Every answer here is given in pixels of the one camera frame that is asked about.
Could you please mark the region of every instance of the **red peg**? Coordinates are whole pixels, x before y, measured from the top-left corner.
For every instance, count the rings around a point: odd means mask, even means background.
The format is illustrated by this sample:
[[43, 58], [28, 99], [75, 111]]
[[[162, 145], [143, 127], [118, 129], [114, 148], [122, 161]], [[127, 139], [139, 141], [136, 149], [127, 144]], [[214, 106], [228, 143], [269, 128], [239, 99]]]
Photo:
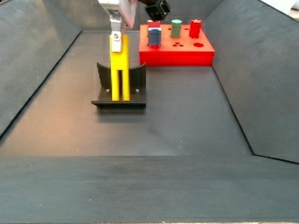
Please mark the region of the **red peg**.
[[194, 19], [191, 21], [191, 29], [190, 29], [190, 36], [192, 39], [198, 39], [200, 37], [202, 31], [202, 20]]

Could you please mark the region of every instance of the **yellow block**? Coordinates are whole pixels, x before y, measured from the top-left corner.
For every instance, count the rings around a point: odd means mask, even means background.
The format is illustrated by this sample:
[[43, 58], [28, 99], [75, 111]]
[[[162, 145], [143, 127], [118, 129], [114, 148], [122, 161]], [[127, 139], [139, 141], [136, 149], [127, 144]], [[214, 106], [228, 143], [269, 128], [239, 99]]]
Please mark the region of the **yellow block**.
[[110, 61], [111, 61], [111, 88], [112, 101], [119, 101], [119, 71], [123, 77], [123, 100], [130, 101], [130, 77], [128, 77], [128, 36], [123, 35], [122, 52], [112, 52], [112, 36], [110, 35]]

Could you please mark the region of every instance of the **hole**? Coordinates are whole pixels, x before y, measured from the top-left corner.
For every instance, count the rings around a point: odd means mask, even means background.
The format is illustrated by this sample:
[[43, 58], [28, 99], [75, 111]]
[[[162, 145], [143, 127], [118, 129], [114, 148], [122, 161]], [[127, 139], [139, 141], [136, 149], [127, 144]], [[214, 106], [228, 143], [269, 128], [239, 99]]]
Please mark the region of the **hole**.
[[203, 44], [202, 43], [195, 43], [194, 46], [203, 47]]

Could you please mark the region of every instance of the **black stand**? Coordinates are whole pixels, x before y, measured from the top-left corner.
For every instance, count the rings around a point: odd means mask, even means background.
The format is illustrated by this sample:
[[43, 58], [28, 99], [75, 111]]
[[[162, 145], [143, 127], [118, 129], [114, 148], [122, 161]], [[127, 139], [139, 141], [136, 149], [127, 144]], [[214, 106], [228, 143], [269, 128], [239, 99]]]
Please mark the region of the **black stand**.
[[118, 108], [118, 107], [146, 107], [146, 64], [139, 67], [131, 68], [130, 75], [130, 101], [123, 101], [122, 98], [122, 84], [120, 86], [120, 100], [112, 101], [112, 91], [111, 91], [111, 68], [100, 65], [98, 63], [98, 74], [100, 79], [100, 90], [99, 97], [96, 101], [91, 103], [99, 108]]

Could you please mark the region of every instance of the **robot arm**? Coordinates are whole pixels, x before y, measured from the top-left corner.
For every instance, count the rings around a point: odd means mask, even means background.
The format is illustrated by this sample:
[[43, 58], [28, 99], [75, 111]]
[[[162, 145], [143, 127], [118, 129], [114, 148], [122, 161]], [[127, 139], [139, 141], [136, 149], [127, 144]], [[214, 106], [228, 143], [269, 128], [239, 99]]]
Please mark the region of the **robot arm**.
[[112, 52], [122, 51], [122, 35], [126, 29], [132, 29], [136, 17], [136, 1], [146, 4], [148, 17], [164, 20], [171, 12], [171, 6], [166, 0], [98, 0], [110, 15], [112, 28]]

